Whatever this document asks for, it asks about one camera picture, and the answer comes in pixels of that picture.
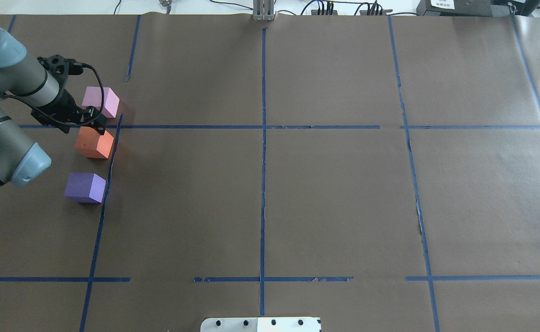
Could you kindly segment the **silver UR robot arm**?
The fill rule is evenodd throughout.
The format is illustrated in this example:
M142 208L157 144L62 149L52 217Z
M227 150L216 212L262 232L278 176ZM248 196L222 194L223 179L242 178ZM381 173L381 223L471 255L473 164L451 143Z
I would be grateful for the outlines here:
M0 27L0 103L16 100L30 108L42 126L68 134L71 128L88 127L105 134L104 87L100 107L79 107L66 90L70 75L79 75L89 64L61 55L33 57L26 47ZM51 158L0 107L0 188L6 183L24 186L42 174Z

